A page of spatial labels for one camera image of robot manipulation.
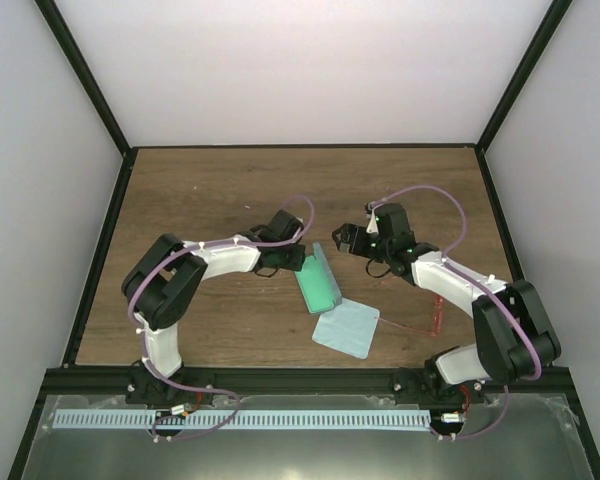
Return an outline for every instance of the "purple cable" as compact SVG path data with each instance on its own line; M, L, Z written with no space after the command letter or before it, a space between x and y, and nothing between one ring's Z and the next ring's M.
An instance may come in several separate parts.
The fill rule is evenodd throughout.
M298 240L300 240L311 228L311 226L313 225L313 220L315 217L315 207L313 206L313 203L311 202L311 200L309 200L309 198L305 195L295 195L293 197L288 198L283 204L282 207L286 207L289 203L293 202L294 200L303 200L304 202L307 203L307 205L309 206L309 220L307 221L305 227L300 230L298 232L297 235L295 235L293 238L289 239L289 240L284 240L281 242L271 242L271 243L264 243L264 242L251 242L251 241L235 241L233 238L229 238L229 239L223 239L223 240L213 240L210 242L204 242L204 247L217 247L217 246L222 246L222 245L244 245L244 246L249 246L249 247L283 247L285 245L290 245L292 243L296 243ZM173 253L172 255L168 256L167 258L165 258L164 260L162 260L158 265L156 265L156 267L151 270L151 272L149 272L149 274L147 275L147 277L140 282L140 285L138 286L137 290L135 291L135 293L131 296L131 300L129 300L129 307L127 308L127 316L129 317L129 319L138 327L143 329L144 325L141 321L139 321L138 319L136 319L135 317L135 307L136 304L138 303L138 299L140 298L140 296L142 295L142 293L144 292L144 290L147 288L147 285L149 285L149 283L151 283L151 281L160 274L160 272L162 271L162 269L164 269L165 267L167 267L168 265L170 265L171 263L173 263L175 260L177 260L178 258L186 255L187 253L193 253L197 250L200 249L200 244L196 243L194 245L190 245L187 247L182 248L181 250L178 250L177 252ZM149 357L149 352L147 350L147 344L146 344L146 335L144 334L144 330L141 332L142 333L142 351L143 351L143 356L145 358L148 359ZM178 440L185 440L185 439L189 439L189 438L195 438L195 437L202 437L204 435L208 435L210 433L213 433L215 431L217 431L218 429L222 428L223 426L225 426L227 423L229 423L231 420L233 420L233 418L238 414L238 410L240 409L240 396L235 393L235 392L231 392L229 390L222 390L222 389L215 389L215 388L198 388L198 387L191 387L188 385L182 385L180 383L174 382L170 379L168 379L167 377L165 377L164 375L162 375L156 368L155 365L153 365L153 363L150 360L146 360L144 361L144 364L147 368L147 370L149 370L151 372L151 374L158 378L159 380L161 380L162 382L166 383L167 385L169 385L170 387L176 388L178 390L184 390L187 392L194 392L194 393L207 393L207 394L219 394L219 395L228 395L234 399L236 399L236 408L232 411L232 413L225 418L223 421L221 421L220 423L218 423L217 425L214 425L211 428L208 428L207 430L203 430L202 432L198 432L196 434L193 435L187 435L187 436L183 436L180 438L180 436L178 436ZM152 427L152 432L154 433L154 438L157 438L157 436L155 435L155 427L156 427L156 423L154 423L153 427Z
M504 386L504 405L502 406L502 411L500 412L500 415L498 416L498 418L496 418L493 423L489 424L488 426L484 427L482 430L478 430L477 432L473 432L470 433L468 435L456 435L455 440L471 440L474 438L478 438L481 437L482 435L484 435L485 433L489 433L491 430L493 430L494 428L496 428L498 425L500 425L500 423L502 422L502 420L504 419L505 415L507 414L507 410L509 410L509 402L510 402L511 398L509 396L509 387L507 387L506 385ZM443 437L444 435L436 432L433 427L430 427L431 433L433 435L435 435L436 437L440 438Z

